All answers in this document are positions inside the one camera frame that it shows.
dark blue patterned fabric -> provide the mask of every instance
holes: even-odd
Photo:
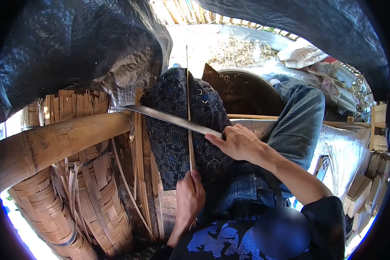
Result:
[[[186,70],[166,71],[140,99],[144,106],[187,119]],[[218,132],[230,125],[218,92],[189,73],[192,121]],[[158,165],[164,190],[176,189],[176,182],[189,170],[188,130],[146,117],[146,130]],[[195,165],[202,182],[221,176],[233,159],[213,146],[202,134],[192,133]]]

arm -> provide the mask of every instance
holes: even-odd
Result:
[[[188,171],[176,184],[175,226],[167,245],[175,248],[179,240],[188,232],[189,227],[205,204],[205,190],[201,184],[201,175],[197,170]]]
[[[315,176],[261,142],[239,123],[226,127],[223,134],[225,141],[212,134],[206,134],[205,138],[233,159],[249,161],[273,173],[303,205],[332,196],[331,191]]]

knife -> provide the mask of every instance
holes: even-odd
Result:
[[[186,128],[188,130],[192,130],[197,133],[201,133],[204,135],[207,133],[212,133],[213,135],[217,136],[220,139],[223,138],[222,133],[212,130],[211,128],[201,126],[200,124],[194,123],[192,121],[188,121],[187,119],[184,119],[182,117],[177,117],[165,112],[158,111],[151,107],[145,107],[141,105],[128,105],[128,106],[124,106],[124,108],[138,113],[142,113],[146,116],[154,117],[156,119]]]

woven bamboo basket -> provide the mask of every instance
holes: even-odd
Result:
[[[9,189],[22,216],[60,259],[97,259],[54,189],[51,167]]]
[[[106,113],[109,98],[101,91],[82,95],[60,90],[59,97],[48,95],[43,104],[46,125]],[[133,247],[131,222],[110,169],[111,156],[108,141],[104,141],[57,162],[53,177],[77,225],[88,241],[99,245],[108,257],[129,252]]]

person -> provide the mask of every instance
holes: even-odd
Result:
[[[205,135],[207,142],[234,161],[224,170],[220,185],[213,182],[211,187],[208,183],[212,180],[204,182],[205,175],[197,170],[187,171],[176,182],[175,226],[167,245],[157,250],[152,260],[272,259],[259,250],[254,226],[266,211],[290,206],[288,198],[292,196],[303,204],[301,213],[311,230],[308,247],[296,259],[344,258],[341,200],[307,172],[322,126],[324,96],[285,75],[276,75],[270,82],[286,105],[269,138],[263,142],[240,124],[224,128],[225,140]],[[155,142],[151,136],[154,153],[154,145],[159,145]],[[283,241],[288,235],[272,234],[269,239],[274,236]],[[291,246],[282,244],[280,248],[289,250]]]

